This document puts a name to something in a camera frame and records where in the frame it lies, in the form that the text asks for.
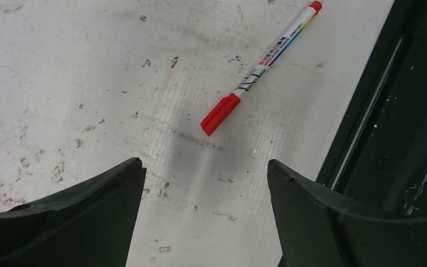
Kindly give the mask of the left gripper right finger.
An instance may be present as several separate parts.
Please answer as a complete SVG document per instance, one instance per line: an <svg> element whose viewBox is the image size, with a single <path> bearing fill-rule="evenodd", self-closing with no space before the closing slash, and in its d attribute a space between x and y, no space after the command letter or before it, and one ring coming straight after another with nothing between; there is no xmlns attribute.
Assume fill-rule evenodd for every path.
<svg viewBox="0 0 427 267"><path fill-rule="evenodd" d="M427 216L356 201L270 160L280 266L427 266Z"/></svg>

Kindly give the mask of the white marker pen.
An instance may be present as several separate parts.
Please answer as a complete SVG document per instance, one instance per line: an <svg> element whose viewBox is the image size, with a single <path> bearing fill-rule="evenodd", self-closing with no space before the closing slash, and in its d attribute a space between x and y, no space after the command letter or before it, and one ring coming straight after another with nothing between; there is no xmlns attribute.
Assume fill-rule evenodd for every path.
<svg viewBox="0 0 427 267"><path fill-rule="evenodd" d="M313 1L304 8L281 32L269 49L258 60L258 63L253 66L232 93L238 98L241 98L246 92L251 90L258 80L271 69L272 65L284 51L296 40L304 28L316 17L321 9L322 3L320 1Z"/></svg>

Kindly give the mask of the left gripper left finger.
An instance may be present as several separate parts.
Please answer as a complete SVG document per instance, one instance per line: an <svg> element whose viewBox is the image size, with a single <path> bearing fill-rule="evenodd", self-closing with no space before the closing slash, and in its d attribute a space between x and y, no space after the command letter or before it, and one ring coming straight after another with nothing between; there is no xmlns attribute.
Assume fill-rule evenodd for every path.
<svg viewBox="0 0 427 267"><path fill-rule="evenodd" d="M145 178L133 157L0 212L0 266L125 266Z"/></svg>

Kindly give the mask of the red marker cap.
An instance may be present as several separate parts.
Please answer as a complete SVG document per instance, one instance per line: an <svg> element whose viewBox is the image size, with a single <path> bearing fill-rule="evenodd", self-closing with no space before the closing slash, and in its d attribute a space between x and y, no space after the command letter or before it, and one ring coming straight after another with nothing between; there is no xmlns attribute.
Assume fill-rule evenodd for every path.
<svg viewBox="0 0 427 267"><path fill-rule="evenodd" d="M240 102L240 98L234 93L223 97L221 101L202 120L200 126L204 133L207 136L211 136Z"/></svg>

